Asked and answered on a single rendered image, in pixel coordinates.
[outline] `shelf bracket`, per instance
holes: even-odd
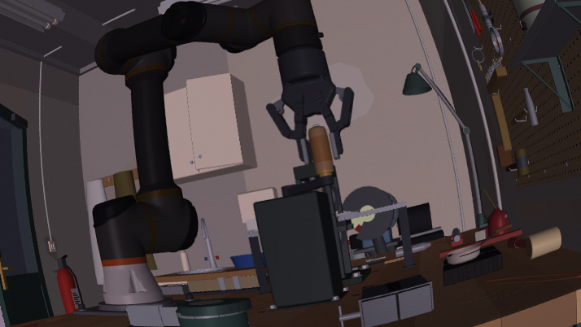
[[[533,71],[527,65],[534,63],[548,63],[549,68],[551,68],[551,75],[553,75],[553,81],[555,82],[555,91],[551,86],[547,84],[535,71]],[[574,110],[573,97],[571,96],[571,91],[569,89],[569,83],[567,83],[567,78],[565,77],[565,70],[561,63],[561,58],[559,56],[545,59],[534,59],[521,61],[522,66],[532,72],[539,81],[543,82],[548,89],[551,90],[556,96],[561,100],[561,110],[563,113],[572,112]]]
[[[571,12],[566,9],[566,7],[581,6],[581,1],[570,1],[563,3],[555,2],[555,4],[557,5],[557,7],[561,8],[567,15],[569,15],[574,21],[576,21],[577,24],[581,25],[581,20],[579,20],[579,18],[575,17],[575,15],[571,14]]]

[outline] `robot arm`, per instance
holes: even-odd
[[[308,152],[301,148],[307,144],[301,141],[307,119],[323,115],[338,159],[343,153],[340,132],[351,121],[353,92],[337,89],[330,79],[310,0],[264,0],[248,9],[176,2],[164,15],[106,34],[95,49],[95,60],[104,72],[126,75],[135,69],[134,58],[159,50],[196,41],[219,43],[228,52],[239,53],[271,37],[281,74],[282,102],[295,112],[295,130],[271,104],[269,114],[284,137],[297,141],[303,161]],[[330,110],[335,94],[344,98],[339,122]]]

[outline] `green round container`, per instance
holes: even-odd
[[[177,306],[181,327],[248,327],[246,310],[250,299],[211,299],[183,303]]]

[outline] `yellow door handle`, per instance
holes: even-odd
[[[2,258],[0,258],[0,279],[2,280],[2,289],[8,290],[8,281],[6,279],[6,275],[4,274],[5,270],[12,270],[14,267],[4,267],[2,264]]]

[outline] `green lamp shade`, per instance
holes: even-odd
[[[405,77],[404,95],[424,94],[431,90],[431,86],[420,76],[420,74],[410,72],[408,76]]]

